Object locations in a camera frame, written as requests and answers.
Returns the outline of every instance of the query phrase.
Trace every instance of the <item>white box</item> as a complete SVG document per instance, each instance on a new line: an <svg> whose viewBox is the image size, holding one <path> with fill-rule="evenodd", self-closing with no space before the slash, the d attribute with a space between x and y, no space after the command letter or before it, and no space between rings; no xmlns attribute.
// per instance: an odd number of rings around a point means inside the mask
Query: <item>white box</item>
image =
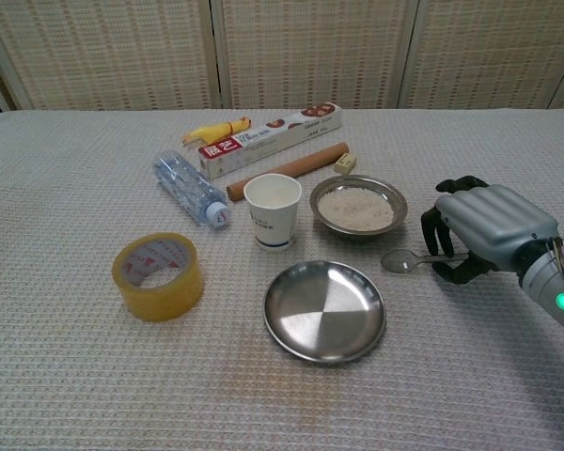
<svg viewBox="0 0 564 451"><path fill-rule="evenodd" d="M208 179L232 172L280 150L340 127L341 108L331 102L229 136L198 150L200 172Z"/></svg>

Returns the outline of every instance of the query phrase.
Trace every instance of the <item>yellow toy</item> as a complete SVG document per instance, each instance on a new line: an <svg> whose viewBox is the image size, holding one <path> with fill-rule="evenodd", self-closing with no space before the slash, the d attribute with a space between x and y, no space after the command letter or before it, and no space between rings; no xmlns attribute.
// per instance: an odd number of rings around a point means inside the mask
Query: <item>yellow toy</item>
<svg viewBox="0 0 564 451"><path fill-rule="evenodd" d="M196 145L207 146L220 139L224 139L234 133L243 132L251 126L251 119L241 117L233 122L223 122L221 124L208 125L185 134L182 142L185 146Z"/></svg>

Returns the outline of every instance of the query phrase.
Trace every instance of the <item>red label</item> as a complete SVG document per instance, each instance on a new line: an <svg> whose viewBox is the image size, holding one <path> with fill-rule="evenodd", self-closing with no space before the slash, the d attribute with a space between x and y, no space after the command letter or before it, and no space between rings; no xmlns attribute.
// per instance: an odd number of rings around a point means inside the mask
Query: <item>red label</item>
<svg viewBox="0 0 564 451"><path fill-rule="evenodd" d="M224 139L223 141L211 144L210 146L203 146L198 151L202 154L203 157L212 160L214 158L219 158L222 155L226 155L227 153L232 152L236 149L239 149L242 146L243 145L236 141L236 139L229 137Z"/></svg>

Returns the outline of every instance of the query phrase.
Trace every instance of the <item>bottle cap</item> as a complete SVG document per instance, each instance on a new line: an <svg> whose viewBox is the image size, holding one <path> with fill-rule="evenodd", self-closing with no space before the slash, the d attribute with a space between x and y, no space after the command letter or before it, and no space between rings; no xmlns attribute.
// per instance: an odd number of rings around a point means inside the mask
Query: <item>bottle cap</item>
<svg viewBox="0 0 564 451"><path fill-rule="evenodd" d="M213 227L225 226L229 222L232 212L221 202L213 202L205 211L207 220Z"/></svg>

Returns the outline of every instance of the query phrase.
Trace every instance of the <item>wooden rolling pin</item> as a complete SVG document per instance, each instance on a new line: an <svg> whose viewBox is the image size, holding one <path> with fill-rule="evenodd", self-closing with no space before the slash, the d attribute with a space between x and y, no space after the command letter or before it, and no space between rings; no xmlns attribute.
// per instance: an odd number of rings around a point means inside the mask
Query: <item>wooden rolling pin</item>
<svg viewBox="0 0 564 451"><path fill-rule="evenodd" d="M255 177L262 176L263 174L283 174L289 177L299 177L327 164L332 164L338 160L343 153L347 153L349 147L346 143L338 143L319 152L312 153L306 157L299 158L294 162L282 164L281 166L265 171L262 174L257 174L256 176L249 177L236 183L228 185L226 188L227 196L231 201L239 201L244 199L244 185L254 179Z"/></svg>

